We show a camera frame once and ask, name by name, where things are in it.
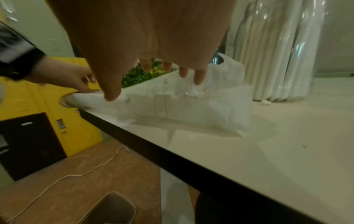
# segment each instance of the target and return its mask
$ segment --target vent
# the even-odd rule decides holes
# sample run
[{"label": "vent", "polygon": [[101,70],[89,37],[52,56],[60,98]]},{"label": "vent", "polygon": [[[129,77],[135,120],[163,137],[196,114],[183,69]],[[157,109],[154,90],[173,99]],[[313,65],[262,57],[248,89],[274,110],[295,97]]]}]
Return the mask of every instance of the vent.
[{"label": "vent", "polygon": [[14,100],[13,104],[15,107],[15,111],[22,112],[22,111],[29,110],[29,108],[24,100]]},{"label": "vent", "polygon": [[48,40],[52,51],[60,51],[58,42],[56,40],[53,39],[48,39]]}]

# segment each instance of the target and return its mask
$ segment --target white table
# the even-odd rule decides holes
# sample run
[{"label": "white table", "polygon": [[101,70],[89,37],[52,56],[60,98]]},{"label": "white table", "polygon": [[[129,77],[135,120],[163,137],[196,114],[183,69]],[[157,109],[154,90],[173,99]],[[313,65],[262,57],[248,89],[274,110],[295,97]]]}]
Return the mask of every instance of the white table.
[{"label": "white table", "polygon": [[88,112],[315,219],[354,223],[354,78],[314,83],[304,101],[254,102],[239,135]]}]

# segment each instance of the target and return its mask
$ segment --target hand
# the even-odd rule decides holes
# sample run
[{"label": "hand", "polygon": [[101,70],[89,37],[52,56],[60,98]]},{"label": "hand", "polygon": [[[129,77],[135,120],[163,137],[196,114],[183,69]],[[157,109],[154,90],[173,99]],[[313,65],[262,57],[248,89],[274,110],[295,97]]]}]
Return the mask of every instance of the hand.
[{"label": "hand", "polygon": [[222,41],[236,0],[47,0],[94,71],[106,100],[116,99],[121,80],[140,58],[195,70],[203,82]]},{"label": "hand", "polygon": [[87,84],[89,81],[96,82],[95,76],[89,67],[55,60],[47,56],[34,66],[32,72],[25,77],[25,80],[69,87],[82,93],[92,92]]}]

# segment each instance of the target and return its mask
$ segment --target floor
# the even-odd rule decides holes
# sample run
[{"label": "floor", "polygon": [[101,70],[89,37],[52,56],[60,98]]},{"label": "floor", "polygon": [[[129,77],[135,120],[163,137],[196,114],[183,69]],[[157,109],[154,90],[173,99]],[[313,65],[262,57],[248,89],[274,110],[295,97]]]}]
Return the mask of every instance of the floor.
[{"label": "floor", "polygon": [[[114,139],[106,140],[1,190],[0,216],[5,220],[14,217],[54,181],[105,163],[120,146]],[[77,224],[110,192],[119,192],[135,203],[135,223],[161,223],[160,168],[121,148],[117,157],[105,166],[81,177],[60,180],[12,224]]]}]

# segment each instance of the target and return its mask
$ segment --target sleeve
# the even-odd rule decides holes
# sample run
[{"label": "sleeve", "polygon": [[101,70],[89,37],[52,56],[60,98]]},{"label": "sleeve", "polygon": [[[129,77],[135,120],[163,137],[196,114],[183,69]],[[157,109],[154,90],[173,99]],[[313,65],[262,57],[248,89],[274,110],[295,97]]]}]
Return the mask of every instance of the sleeve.
[{"label": "sleeve", "polygon": [[44,56],[34,44],[0,22],[0,76],[21,80]]}]

